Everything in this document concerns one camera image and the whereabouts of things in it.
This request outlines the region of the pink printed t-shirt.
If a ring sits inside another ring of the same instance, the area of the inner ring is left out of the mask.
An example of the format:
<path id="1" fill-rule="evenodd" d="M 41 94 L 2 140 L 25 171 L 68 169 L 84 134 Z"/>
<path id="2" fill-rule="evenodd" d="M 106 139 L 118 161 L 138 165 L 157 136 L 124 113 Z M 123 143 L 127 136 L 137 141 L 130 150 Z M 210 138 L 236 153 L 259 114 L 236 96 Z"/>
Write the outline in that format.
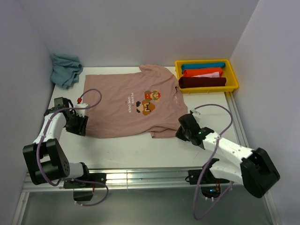
<path id="1" fill-rule="evenodd" d="M 117 138 L 149 132 L 174 137 L 188 113 L 175 75 L 165 67 L 141 65 L 138 73 L 87 75 L 83 101 L 89 105 L 86 135 Z"/>

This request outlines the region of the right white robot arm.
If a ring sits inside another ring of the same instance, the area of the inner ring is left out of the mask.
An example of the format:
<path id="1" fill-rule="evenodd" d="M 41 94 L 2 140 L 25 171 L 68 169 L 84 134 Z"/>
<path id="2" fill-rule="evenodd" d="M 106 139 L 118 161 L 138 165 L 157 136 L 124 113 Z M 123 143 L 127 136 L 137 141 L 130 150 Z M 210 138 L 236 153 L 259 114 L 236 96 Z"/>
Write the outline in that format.
<path id="1" fill-rule="evenodd" d="M 280 180 L 279 172 L 266 150 L 243 147 L 208 127 L 200 127 L 190 113 L 181 116 L 179 123 L 177 138 L 212 152 L 198 176 L 189 174 L 190 184 L 228 180 L 242 184 L 252 196 L 261 198 Z"/>

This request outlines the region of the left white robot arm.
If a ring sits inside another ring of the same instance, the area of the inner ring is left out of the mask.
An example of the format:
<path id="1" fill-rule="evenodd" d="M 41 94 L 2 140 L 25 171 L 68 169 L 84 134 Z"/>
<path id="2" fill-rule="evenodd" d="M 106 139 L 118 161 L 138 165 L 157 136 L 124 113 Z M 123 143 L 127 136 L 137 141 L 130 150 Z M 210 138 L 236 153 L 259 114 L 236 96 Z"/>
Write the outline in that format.
<path id="1" fill-rule="evenodd" d="M 70 106 L 73 106 L 71 100 L 56 98 L 54 107 L 44 113 L 44 123 L 37 139 L 22 150 L 31 181 L 35 185 L 62 179 L 74 179 L 80 187 L 91 183 L 87 165 L 83 162 L 70 163 L 59 144 L 63 129 L 75 135 L 86 135 L 88 116 L 69 109 Z"/>

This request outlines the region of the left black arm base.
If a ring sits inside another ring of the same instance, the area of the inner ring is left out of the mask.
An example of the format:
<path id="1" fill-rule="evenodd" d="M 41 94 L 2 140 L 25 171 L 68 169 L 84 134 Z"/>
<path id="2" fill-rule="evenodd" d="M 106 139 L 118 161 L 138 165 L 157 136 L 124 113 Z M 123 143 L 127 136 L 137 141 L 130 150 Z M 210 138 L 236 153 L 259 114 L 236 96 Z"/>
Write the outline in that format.
<path id="1" fill-rule="evenodd" d="M 90 173 L 87 181 L 75 181 L 66 180 L 63 184 L 64 189 L 73 189 L 73 199 L 76 202 L 89 204 L 93 197 L 95 197 L 95 191 L 97 188 L 105 188 L 106 194 L 101 199 L 103 202 L 109 193 L 106 186 L 106 173 Z"/>

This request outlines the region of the rolled maroon t-shirt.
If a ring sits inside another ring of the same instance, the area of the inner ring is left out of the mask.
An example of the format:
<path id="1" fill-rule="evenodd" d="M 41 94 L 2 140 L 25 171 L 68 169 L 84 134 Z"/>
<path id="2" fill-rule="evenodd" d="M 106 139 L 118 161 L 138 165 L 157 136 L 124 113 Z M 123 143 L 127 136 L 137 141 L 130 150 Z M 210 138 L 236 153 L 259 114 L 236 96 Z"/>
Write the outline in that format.
<path id="1" fill-rule="evenodd" d="M 185 88 L 202 88 L 202 87 L 222 87 L 226 85 L 227 79 L 225 77 L 181 77 L 179 80 L 179 87 Z"/>

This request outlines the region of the crumpled teal t-shirt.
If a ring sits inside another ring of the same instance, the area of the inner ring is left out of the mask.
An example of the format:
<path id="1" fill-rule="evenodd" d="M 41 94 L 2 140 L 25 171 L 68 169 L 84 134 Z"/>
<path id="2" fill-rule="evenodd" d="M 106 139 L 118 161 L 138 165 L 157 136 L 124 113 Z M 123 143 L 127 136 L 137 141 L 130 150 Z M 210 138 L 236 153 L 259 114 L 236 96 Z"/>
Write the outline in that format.
<path id="1" fill-rule="evenodd" d="M 79 82 L 79 75 L 83 67 L 79 58 L 74 55 L 58 54 L 52 55 L 52 74 L 50 80 L 61 88 L 69 89 Z"/>

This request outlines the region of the yellow plastic bin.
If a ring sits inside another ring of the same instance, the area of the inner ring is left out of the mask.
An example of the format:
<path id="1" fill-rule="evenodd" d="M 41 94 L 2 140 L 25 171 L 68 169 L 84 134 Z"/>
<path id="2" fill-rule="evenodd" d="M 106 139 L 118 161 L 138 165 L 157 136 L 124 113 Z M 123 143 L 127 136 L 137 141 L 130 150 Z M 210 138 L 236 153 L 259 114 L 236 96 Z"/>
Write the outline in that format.
<path id="1" fill-rule="evenodd" d="M 190 93 L 209 93 L 209 92 L 232 92 L 233 90 L 239 87 L 236 76 L 233 72 L 231 64 L 229 60 L 226 59 L 214 59 L 214 60 L 177 60 L 175 62 L 175 69 L 177 73 L 178 80 L 183 77 L 183 72 L 181 70 L 181 66 L 183 64 L 198 64 L 198 63 L 216 63 L 216 62 L 224 62 L 226 64 L 225 67 L 222 67 L 223 75 L 221 77 L 225 77 L 227 79 L 226 85 L 222 87 L 202 87 L 202 88 L 185 88 L 180 90 L 184 94 Z"/>

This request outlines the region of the rolled orange t-shirt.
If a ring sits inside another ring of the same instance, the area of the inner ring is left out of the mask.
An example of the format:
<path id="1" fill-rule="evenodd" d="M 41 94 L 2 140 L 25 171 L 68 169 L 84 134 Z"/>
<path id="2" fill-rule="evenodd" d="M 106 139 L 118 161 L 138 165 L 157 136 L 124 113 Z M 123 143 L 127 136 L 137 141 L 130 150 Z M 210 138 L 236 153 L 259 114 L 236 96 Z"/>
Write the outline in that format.
<path id="1" fill-rule="evenodd" d="M 210 67 L 201 69 L 186 69 L 183 71 L 184 77 L 208 77 L 218 78 L 223 75 L 223 70 L 220 67 Z"/>

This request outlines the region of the rolled blue t-shirt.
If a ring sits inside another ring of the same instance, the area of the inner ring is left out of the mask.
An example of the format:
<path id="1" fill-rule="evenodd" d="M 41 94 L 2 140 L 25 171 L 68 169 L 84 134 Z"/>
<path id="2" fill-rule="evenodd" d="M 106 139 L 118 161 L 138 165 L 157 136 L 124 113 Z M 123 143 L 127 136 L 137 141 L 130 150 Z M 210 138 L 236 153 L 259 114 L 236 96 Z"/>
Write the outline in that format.
<path id="1" fill-rule="evenodd" d="M 198 63 L 198 64 L 183 64 L 181 66 L 182 72 L 187 69 L 202 69 L 202 68 L 224 68 L 226 64 L 224 62 L 216 63 Z"/>

